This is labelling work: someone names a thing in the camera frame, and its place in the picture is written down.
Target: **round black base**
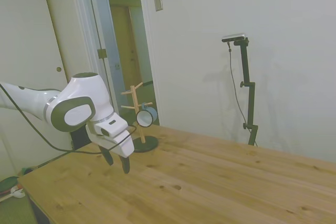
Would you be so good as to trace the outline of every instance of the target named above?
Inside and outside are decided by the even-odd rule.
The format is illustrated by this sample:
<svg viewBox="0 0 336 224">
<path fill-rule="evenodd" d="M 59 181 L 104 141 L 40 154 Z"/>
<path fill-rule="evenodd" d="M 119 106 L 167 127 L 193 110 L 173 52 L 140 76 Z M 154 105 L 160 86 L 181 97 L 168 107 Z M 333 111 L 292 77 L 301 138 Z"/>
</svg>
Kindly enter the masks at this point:
<svg viewBox="0 0 336 224">
<path fill-rule="evenodd" d="M 154 136 L 145 136 L 146 139 L 146 143 L 141 143 L 141 138 L 138 137 L 136 139 L 133 140 L 133 144 L 134 144 L 134 152 L 149 152 L 153 149 L 155 149 L 159 142 L 157 140 L 156 137 Z"/>
</svg>

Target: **light switch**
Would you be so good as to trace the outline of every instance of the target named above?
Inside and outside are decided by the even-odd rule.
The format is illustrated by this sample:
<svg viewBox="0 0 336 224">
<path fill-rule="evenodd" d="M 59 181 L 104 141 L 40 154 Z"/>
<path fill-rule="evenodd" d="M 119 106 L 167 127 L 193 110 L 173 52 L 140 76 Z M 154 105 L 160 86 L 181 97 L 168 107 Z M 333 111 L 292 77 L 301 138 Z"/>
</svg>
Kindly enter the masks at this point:
<svg viewBox="0 0 336 224">
<path fill-rule="evenodd" d="M 162 0 L 154 0 L 156 11 L 163 10 Z"/>
</svg>

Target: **closet door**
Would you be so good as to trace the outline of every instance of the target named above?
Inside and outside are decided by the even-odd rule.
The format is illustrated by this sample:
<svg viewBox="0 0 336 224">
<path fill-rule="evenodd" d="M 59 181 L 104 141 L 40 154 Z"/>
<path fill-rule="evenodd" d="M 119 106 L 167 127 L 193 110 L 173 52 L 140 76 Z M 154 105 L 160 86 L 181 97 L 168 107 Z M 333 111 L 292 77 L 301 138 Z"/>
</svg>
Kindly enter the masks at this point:
<svg viewBox="0 0 336 224">
<path fill-rule="evenodd" d="M 67 85 L 46 0 L 0 0 L 0 80 L 32 89 Z M 71 148 L 70 134 L 27 116 L 54 145 Z M 0 139 L 0 177 L 62 154 L 14 110 L 0 109 Z"/>
</svg>

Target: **doorway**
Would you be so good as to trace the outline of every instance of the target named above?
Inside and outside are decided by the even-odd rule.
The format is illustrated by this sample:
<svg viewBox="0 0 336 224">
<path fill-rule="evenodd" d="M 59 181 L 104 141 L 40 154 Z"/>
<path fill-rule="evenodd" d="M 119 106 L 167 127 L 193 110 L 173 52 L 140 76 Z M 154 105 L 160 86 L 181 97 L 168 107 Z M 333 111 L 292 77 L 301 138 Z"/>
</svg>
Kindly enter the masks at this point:
<svg viewBox="0 0 336 224">
<path fill-rule="evenodd" d="M 108 0 L 108 2 L 120 61 L 120 64 L 110 65 L 111 72 L 119 69 L 122 71 L 124 90 L 143 82 L 137 89 L 139 104 L 152 102 L 152 107 L 157 110 L 141 0 Z M 112 80 L 113 84 L 120 81 L 117 78 Z M 130 95 L 127 97 L 127 102 L 133 106 Z M 128 109 L 121 109 L 120 115 L 128 123 L 136 120 L 135 112 Z"/>
</svg>

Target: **mug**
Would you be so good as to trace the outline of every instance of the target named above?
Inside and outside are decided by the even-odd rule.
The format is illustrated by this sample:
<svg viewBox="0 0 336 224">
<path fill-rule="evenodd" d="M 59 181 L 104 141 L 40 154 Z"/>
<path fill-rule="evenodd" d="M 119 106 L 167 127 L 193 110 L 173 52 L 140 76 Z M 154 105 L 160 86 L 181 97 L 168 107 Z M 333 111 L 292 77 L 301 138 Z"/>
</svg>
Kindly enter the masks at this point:
<svg viewBox="0 0 336 224">
<path fill-rule="evenodd" d="M 157 111 L 145 105 L 145 103 L 141 104 L 142 110 L 137 113 L 136 120 L 138 124 L 142 127 L 149 127 L 155 122 L 157 117 Z"/>
</svg>

